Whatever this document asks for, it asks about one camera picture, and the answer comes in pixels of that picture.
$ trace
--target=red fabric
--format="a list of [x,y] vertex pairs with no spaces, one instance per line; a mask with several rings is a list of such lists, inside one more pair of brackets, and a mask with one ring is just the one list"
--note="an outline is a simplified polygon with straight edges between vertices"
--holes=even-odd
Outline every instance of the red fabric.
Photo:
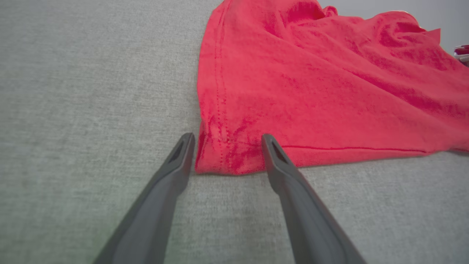
[[270,133],[297,166],[469,150],[469,69],[408,13],[225,0],[199,61],[196,171],[264,170]]
[[457,55],[466,55],[469,54],[469,45],[463,45],[454,50]]

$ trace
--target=gray upholstery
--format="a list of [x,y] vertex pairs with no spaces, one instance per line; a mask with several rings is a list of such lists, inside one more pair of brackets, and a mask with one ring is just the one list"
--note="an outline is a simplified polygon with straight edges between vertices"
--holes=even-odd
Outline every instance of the gray upholstery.
[[[219,1],[0,2],[0,263],[93,261],[180,135],[198,134],[198,53]],[[469,44],[469,2],[432,2],[321,4],[404,9],[442,27],[445,50]],[[301,170],[369,263],[469,263],[469,157]],[[266,174],[192,176],[166,263],[293,263]]]

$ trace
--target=gray fabric surface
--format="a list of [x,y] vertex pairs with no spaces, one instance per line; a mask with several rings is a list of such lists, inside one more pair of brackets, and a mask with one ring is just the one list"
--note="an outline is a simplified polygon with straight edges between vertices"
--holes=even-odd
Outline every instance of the gray fabric surface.
[[[404,9],[442,27],[447,51],[469,44],[468,3],[321,2]],[[179,136],[197,134],[198,53],[218,4],[0,2],[0,263],[93,261]],[[468,171],[454,153],[302,169],[369,263],[468,263]],[[191,177],[166,263],[293,263],[266,174]]]

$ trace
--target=garment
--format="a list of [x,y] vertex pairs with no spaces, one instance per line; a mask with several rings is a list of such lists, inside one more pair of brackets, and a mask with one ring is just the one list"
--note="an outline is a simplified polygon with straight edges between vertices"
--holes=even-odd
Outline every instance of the garment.
[[413,16],[338,16],[315,0],[225,0],[207,24],[196,171],[265,169],[272,134],[296,166],[469,150],[469,69]]
[[459,60],[464,66],[469,67],[469,45],[455,47],[454,58]]

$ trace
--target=seam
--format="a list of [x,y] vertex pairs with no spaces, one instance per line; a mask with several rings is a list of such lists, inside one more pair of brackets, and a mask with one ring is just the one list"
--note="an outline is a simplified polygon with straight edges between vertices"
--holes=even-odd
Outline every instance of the seam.
[[[225,15],[226,13],[228,12],[229,8],[231,6],[231,0],[229,0],[228,2],[228,5],[227,5],[227,8],[225,10]],[[220,80],[221,80],[221,85],[223,87],[223,90],[224,90],[224,98],[223,98],[223,105],[224,105],[224,114],[225,114],[225,118],[224,118],[224,122],[225,122],[225,131],[227,133],[227,141],[226,141],[226,144],[227,144],[227,154],[229,155],[229,152],[230,152],[230,133],[229,133],[229,130],[228,130],[228,114],[227,114],[227,87],[225,86],[225,80],[223,78],[223,63],[222,63],[222,59],[223,59],[223,53],[222,53],[222,47],[223,47],[223,38],[222,38],[222,33],[223,33],[223,28],[225,27],[225,16],[223,16],[223,22],[221,24],[221,30],[220,30],[220,45],[219,45],[219,48],[220,48]],[[228,158],[227,159],[227,163],[228,163],[228,168],[231,168],[231,162],[230,162],[230,159]]]
[[[220,95],[219,95],[219,85],[218,85],[218,64],[217,61],[219,60],[218,56],[218,46],[220,45],[220,40],[219,40],[219,30],[221,31],[220,24],[222,23],[222,20],[224,18],[226,8],[223,8],[221,15],[220,15],[220,20],[218,21],[218,27],[217,30],[215,31],[215,69],[214,69],[214,76],[215,76],[215,85],[216,85],[216,90],[217,90],[217,116],[218,116],[218,132],[219,132],[219,137],[218,137],[218,145],[221,150],[221,118],[220,118]],[[223,151],[220,152],[220,167],[223,167]]]
[[[225,87],[225,83],[224,83],[224,80],[223,80],[223,66],[222,66],[222,63],[221,63],[221,59],[222,59],[222,31],[223,31],[223,27],[225,25],[225,14],[226,12],[228,11],[229,9],[229,6],[231,4],[231,0],[227,0],[227,3],[226,3],[226,7],[223,8],[223,11],[220,15],[220,20],[218,22],[218,28],[217,28],[217,31],[216,31],[216,35],[215,35],[215,85],[217,87],[217,113],[218,113],[218,129],[219,129],[219,139],[218,139],[218,144],[219,144],[219,147],[220,147],[220,167],[223,167],[223,154],[224,154],[224,151],[222,149],[222,140],[223,140],[223,132],[222,132],[222,123],[221,123],[221,115],[223,114],[224,112],[224,118],[223,118],[223,121],[225,122],[225,130],[226,130],[226,133],[227,133],[227,150],[229,151],[229,148],[230,148],[230,144],[229,144],[229,133],[228,133],[228,120],[227,120],[227,114],[226,114],[226,87]],[[219,82],[221,83],[221,86],[223,88],[223,91],[224,91],[224,96],[222,98],[222,101],[220,102],[220,85],[219,85]],[[223,105],[224,106],[224,109],[223,110],[220,110],[220,105]]]
[[463,149],[463,148],[451,148],[450,150],[456,150],[456,151],[461,151],[461,152],[469,152],[469,149]]
[[367,150],[391,150],[391,151],[428,153],[427,151],[420,150],[420,149],[402,149],[402,148],[368,148],[368,147],[316,148],[316,147],[305,147],[305,146],[282,146],[282,148],[309,148],[309,149],[317,149],[317,150],[367,149]]
[[[259,145],[237,141],[236,143],[245,144],[251,147],[257,147]],[[365,150],[382,150],[382,151],[403,151],[403,152],[421,152],[421,153],[433,153],[420,149],[402,149],[402,148],[369,148],[369,147],[343,147],[343,148],[318,148],[318,147],[309,147],[309,146],[293,146],[293,145],[280,145],[282,148],[307,148],[307,149],[316,149],[316,150],[347,150],[347,149],[365,149]]]

